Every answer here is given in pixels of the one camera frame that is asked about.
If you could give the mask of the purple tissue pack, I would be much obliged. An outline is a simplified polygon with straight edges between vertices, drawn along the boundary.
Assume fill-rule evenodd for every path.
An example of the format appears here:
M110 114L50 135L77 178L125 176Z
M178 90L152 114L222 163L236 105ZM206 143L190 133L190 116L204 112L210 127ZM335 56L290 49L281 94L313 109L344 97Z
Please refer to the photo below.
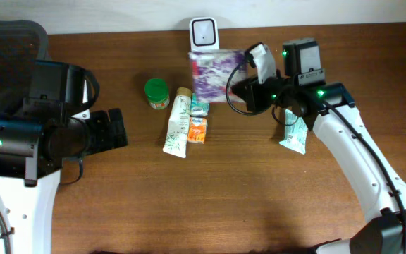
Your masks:
M226 84L235 67L240 68L231 80L234 85L247 78L242 50L211 50L189 52L192 69L192 87L199 102L226 103Z

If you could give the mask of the teal tissue packet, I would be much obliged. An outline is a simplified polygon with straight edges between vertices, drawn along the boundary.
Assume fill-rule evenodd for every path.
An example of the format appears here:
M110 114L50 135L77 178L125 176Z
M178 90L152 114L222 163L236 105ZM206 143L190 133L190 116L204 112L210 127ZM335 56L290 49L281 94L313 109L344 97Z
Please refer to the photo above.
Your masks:
M209 103L198 100L195 93L192 94L190 115L193 117L207 116L209 113Z

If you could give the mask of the green lidded jar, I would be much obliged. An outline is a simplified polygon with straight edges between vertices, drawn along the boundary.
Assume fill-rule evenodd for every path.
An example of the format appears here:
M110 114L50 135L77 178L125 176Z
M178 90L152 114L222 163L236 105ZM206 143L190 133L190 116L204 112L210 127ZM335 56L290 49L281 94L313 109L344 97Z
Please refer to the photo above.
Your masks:
M144 86L149 105L153 109L165 109L169 102L169 91L166 82L160 78L149 79Z

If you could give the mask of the white tube with tan cap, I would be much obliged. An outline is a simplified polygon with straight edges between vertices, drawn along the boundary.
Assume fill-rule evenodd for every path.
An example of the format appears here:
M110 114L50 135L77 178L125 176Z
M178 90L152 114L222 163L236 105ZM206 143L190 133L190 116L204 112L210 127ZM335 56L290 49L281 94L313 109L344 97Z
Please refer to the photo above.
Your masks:
M192 91L186 87L177 89L163 151L173 156L186 158L187 135L190 127Z

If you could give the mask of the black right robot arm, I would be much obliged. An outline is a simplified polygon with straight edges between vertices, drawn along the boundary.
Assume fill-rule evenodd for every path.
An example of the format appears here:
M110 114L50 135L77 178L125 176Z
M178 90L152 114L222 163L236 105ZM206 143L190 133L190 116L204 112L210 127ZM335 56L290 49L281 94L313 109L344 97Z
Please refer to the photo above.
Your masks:
M310 248L311 253L406 253L406 183L389 164L364 126L352 95L342 83L327 83L319 45L312 38L283 44L283 70L271 50L256 43L243 63L254 77L228 81L226 94L245 104L245 114L291 108L330 150L362 208L365 226L352 238Z

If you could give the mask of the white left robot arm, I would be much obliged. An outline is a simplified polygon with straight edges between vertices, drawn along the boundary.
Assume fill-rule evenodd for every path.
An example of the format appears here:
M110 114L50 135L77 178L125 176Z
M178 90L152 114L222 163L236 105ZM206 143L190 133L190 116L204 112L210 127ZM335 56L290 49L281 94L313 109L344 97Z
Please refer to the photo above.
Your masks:
M50 253L63 163L128 144L120 109L92 111L99 92L91 71L37 61L0 113L0 253Z

